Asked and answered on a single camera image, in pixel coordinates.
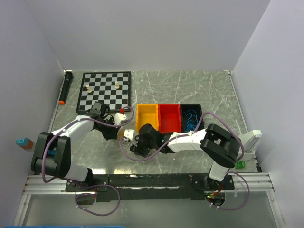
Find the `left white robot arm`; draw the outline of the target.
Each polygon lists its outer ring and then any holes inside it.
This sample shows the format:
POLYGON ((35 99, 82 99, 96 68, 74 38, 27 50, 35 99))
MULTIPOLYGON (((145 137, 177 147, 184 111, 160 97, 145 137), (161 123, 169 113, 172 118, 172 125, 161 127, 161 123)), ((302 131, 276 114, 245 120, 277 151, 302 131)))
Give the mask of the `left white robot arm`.
POLYGON ((102 133, 104 139, 117 139, 121 125, 128 122, 124 113, 109 114, 109 106, 95 102, 93 107, 82 111, 71 123, 51 133, 38 135, 31 170, 53 178, 76 181, 77 186, 88 191, 94 185, 93 171, 72 163, 71 144, 93 130, 102 133))

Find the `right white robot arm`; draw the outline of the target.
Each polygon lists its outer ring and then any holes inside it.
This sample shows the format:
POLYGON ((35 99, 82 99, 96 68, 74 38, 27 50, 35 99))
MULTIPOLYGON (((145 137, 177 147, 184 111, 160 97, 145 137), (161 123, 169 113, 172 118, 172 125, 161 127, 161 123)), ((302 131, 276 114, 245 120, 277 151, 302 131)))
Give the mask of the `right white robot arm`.
POLYGON ((226 174, 235 166, 240 149, 238 140, 216 124, 188 133, 161 133, 150 124, 146 124, 138 135, 129 139, 132 142, 130 151, 144 158, 153 149, 160 149, 160 153, 164 154, 183 151, 205 152, 213 160, 207 178, 208 186, 212 189, 218 189, 223 185, 226 174))

